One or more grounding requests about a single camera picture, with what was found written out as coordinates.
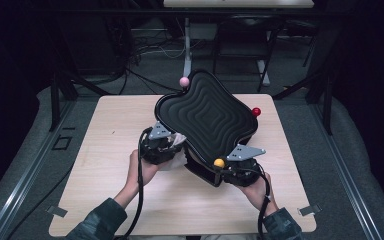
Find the black wavy tray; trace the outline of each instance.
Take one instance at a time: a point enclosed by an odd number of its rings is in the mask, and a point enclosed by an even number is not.
[[[211,73],[196,70],[189,80],[187,90],[158,100],[155,117],[168,130],[185,135],[187,149],[211,170],[215,159],[249,140],[258,122]]]

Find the office chair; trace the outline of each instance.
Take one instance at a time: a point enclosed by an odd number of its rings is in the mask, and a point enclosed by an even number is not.
[[[264,61],[259,70],[258,92],[269,66],[271,54],[284,20],[277,16],[234,15],[218,24],[213,48],[213,74],[216,74],[217,60],[221,58],[242,58]]]

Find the sleeve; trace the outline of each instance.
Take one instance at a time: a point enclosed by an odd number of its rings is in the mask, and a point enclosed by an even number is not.
[[[263,219],[270,239],[273,240],[298,240],[305,239],[301,227],[295,222],[286,208],[270,214]]]
[[[112,198],[108,198],[93,209],[65,239],[111,240],[126,218],[126,211]]]

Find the red ball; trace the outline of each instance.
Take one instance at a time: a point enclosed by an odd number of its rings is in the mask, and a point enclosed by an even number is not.
[[[261,110],[259,108],[253,108],[252,109],[252,115],[254,117],[258,117],[258,116],[260,116],[260,114],[261,114]]]

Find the table surface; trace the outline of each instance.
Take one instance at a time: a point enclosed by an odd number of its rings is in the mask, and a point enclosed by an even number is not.
[[[137,148],[141,132],[155,124],[154,107],[161,96],[102,97],[86,132],[59,207],[64,218],[54,216],[52,236],[65,236],[93,208],[114,197],[124,186],[129,155]],[[248,107],[258,107],[259,128],[248,146],[267,153],[257,161],[272,177],[276,201],[286,207],[304,232],[316,229],[314,216],[301,216],[309,206],[301,179],[273,100],[269,95],[235,95]],[[136,213],[138,197],[127,207],[122,235]],[[258,211],[231,184],[215,188],[185,167],[160,171],[145,186],[144,205],[132,235],[241,234],[257,232]]]
[[[312,0],[164,0],[165,7],[312,8]]]

